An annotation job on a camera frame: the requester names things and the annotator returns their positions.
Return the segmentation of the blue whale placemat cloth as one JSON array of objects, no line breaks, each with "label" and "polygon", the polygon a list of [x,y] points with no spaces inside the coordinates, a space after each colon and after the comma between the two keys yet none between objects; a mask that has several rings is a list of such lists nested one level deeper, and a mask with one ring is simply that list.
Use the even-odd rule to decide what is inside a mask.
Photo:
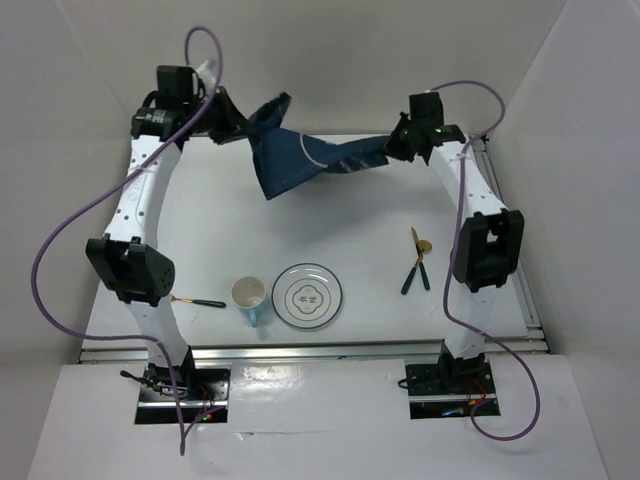
[{"label": "blue whale placemat cloth", "polygon": [[349,174],[388,164],[383,151],[386,136],[335,144],[282,128],[290,103],[291,96],[283,92],[249,117],[253,130],[248,140],[254,170],[266,199],[321,173]]}]

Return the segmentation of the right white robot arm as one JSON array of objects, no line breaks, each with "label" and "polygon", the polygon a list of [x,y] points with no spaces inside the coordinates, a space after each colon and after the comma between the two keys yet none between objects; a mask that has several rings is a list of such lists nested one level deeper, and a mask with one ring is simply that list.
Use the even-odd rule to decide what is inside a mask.
[{"label": "right white robot arm", "polygon": [[457,208],[454,245],[445,281],[445,315],[453,325],[437,362],[441,388],[457,392],[481,374],[485,335],[499,290],[515,272],[524,217],[496,196],[477,166],[469,140],[444,120],[436,91],[414,94],[385,153],[421,157],[442,181]]}]

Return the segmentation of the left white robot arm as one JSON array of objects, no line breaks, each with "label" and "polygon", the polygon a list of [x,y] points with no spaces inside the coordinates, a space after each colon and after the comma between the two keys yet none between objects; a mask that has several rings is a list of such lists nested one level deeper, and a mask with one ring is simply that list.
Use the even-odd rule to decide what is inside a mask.
[{"label": "left white robot arm", "polygon": [[85,248],[100,280],[136,321],[149,355],[149,380],[176,399],[193,394],[198,376],[169,300],[176,272],[158,249],[158,225],[189,138],[207,134],[224,143],[239,139],[247,125],[220,84],[221,69],[213,59],[197,68],[158,67],[156,90],[132,118],[130,179],[103,236]]}]

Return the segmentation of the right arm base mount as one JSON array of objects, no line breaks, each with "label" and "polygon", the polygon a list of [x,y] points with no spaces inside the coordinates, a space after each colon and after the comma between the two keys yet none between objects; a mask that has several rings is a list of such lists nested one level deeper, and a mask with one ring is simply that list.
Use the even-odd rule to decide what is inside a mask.
[{"label": "right arm base mount", "polygon": [[412,420],[469,417],[475,407],[478,417],[501,415],[488,362],[478,373],[452,384],[445,382],[437,364],[406,364],[405,377],[397,386],[407,392]]}]

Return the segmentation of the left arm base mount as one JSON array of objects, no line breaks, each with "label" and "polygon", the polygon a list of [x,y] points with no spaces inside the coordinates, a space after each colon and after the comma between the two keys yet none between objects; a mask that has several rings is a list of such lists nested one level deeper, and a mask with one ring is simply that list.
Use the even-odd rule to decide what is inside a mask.
[{"label": "left arm base mount", "polygon": [[[153,383],[148,370],[141,375],[121,370],[120,376],[140,385],[134,420],[136,425],[177,424],[170,384]],[[205,424],[227,422],[230,377],[230,368],[205,368],[196,371],[191,387],[178,387],[186,425],[191,424],[198,415],[202,415],[201,423]]]}]

